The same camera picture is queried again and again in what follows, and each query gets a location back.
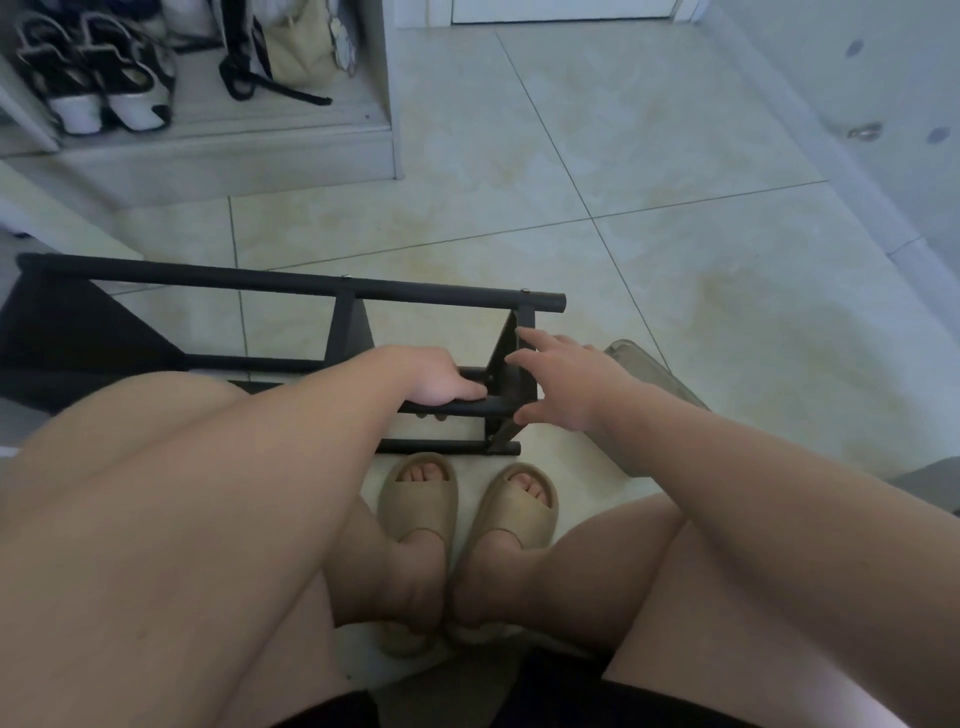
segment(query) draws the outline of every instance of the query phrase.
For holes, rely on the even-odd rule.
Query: slide sandal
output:
[[[428,463],[440,467],[444,480],[397,480],[411,468]],[[436,452],[418,452],[403,458],[390,470],[380,491],[376,519],[394,541],[402,541],[418,528],[433,531],[444,542],[449,565],[450,544],[457,524],[457,501],[457,476],[450,462]],[[420,635],[405,624],[392,621],[379,622],[376,637],[380,650],[391,657],[416,657],[436,641],[436,634]]]
[[[544,505],[522,488],[510,482],[510,478],[521,473],[533,476],[543,487],[549,505]],[[557,528],[557,516],[560,502],[553,481],[540,468],[526,463],[514,463],[504,468],[487,487],[477,508],[476,518],[467,538],[467,544],[457,562],[464,562],[473,546],[485,533],[494,530],[508,531],[520,541],[522,548],[545,548],[550,546],[553,532]],[[457,582],[454,570],[451,586]],[[490,622],[479,627],[465,627],[453,619],[444,622],[447,638],[460,646],[474,646],[496,639],[503,632],[505,624]]]

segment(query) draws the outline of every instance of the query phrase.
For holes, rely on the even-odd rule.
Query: white tile floor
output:
[[[404,181],[132,210],[118,235],[160,260],[564,292],[547,327],[632,338],[725,415],[879,475],[958,454],[960,350],[697,28],[404,31],[397,54]],[[322,356],[331,310],[206,290],[118,300],[195,352],[272,356]],[[485,361],[502,321],[370,315],[378,341],[446,345],[463,364]],[[560,533],[657,488],[582,436],[519,439],[557,481]],[[372,466],[371,502],[391,461]],[[463,538],[502,463],[456,466]],[[365,684],[444,657],[388,660],[363,627],[342,638]]]

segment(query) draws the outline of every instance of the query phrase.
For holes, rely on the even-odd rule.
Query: black metal rack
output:
[[[516,327],[536,325],[537,311],[562,312],[566,296],[438,283],[335,278],[179,263],[23,254],[10,297],[0,310],[0,396],[51,414],[127,376],[160,371],[226,369],[309,374],[373,347],[364,300],[433,303],[510,311],[485,367],[461,367],[487,385],[480,401],[439,407],[405,402],[400,412],[484,420],[483,440],[383,440],[378,452],[432,450],[443,454],[518,455],[514,412],[537,399],[537,383],[504,356],[526,346]],[[181,351],[92,281],[271,291],[335,299],[323,360],[219,356]],[[280,382],[233,381],[255,394]]]

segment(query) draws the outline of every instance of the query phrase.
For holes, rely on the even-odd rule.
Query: foot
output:
[[[397,477],[402,482],[443,479],[444,472],[435,463],[415,465]],[[397,579],[392,602],[396,606],[396,620],[420,634],[434,631],[444,613],[446,551],[443,540],[433,531],[419,528],[400,541],[393,549],[393,556],[396,563],[392,572]]]
[[[549,505],[543,485],[529,473],[518,473],[508,482]],[[458,624],[476,627],[502,614],[497,599],[504,596],[504,590],[492,586],[498,583],[504,562],[521,550],[520,541],[510,531],[488,531],[477,540],[472,551],[463,557],[450,591],[453,618]]]

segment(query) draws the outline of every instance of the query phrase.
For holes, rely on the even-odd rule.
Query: shoe cabinet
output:
[[[14,0],[0,0],[12,4]],[[0,158],[88,219],[122,207],[169,205],[402,177],[391,58],[393,0],[356,0],[357,73],[323,89],[316,107],[260,88],[234,101],[217,70],[222,50],[177,56],[174,121],[159,132],[59,133],[43,104],[0,59]],[[12,16],[4,9],[0,16]],[[12,38],[5,38],[6,55]]]

